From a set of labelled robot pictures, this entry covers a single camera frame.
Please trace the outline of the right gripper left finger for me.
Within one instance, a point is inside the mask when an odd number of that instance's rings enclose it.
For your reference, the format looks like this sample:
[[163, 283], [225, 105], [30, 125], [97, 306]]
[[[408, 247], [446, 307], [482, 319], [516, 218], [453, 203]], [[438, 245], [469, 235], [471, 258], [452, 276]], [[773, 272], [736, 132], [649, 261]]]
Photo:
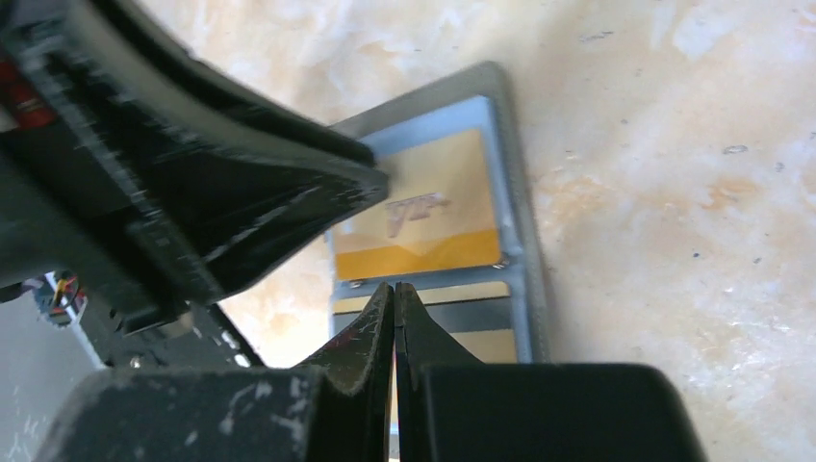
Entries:
[[394, 289], [380, 284], [362, 312], [298, 363], [310, 394], [305, 461], [386, 461], [394, 351]]

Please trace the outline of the gold VIP card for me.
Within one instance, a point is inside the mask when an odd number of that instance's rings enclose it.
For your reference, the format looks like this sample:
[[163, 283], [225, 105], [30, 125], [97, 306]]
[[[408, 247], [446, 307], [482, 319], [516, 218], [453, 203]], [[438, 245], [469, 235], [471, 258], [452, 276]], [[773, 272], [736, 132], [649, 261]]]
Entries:
[[389, 154], [390, 193], [331, 231], [343, 281], [490, 266], [501, 258], [485, 142], [476, 129]]

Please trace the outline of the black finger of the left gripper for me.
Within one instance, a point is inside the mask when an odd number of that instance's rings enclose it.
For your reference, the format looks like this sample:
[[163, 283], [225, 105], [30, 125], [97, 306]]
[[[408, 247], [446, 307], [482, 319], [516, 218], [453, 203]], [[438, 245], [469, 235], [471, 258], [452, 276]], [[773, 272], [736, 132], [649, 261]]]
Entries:
[[75, 272], [122, 320], [245, 291], [381, 201], [362, 143], [196, 59], [134, 1], [1, 5], [1, 282]]

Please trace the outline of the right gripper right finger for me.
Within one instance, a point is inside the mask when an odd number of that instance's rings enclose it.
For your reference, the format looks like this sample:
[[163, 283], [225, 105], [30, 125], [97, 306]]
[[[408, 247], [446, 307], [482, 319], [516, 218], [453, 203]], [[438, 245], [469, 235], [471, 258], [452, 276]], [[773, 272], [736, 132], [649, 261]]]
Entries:
[[395, 285], [395, 379], [402, 461], [432, 461], [434, 411], [427, 384], [435, 367], [481, 366], [429, 315], [415, 287]]

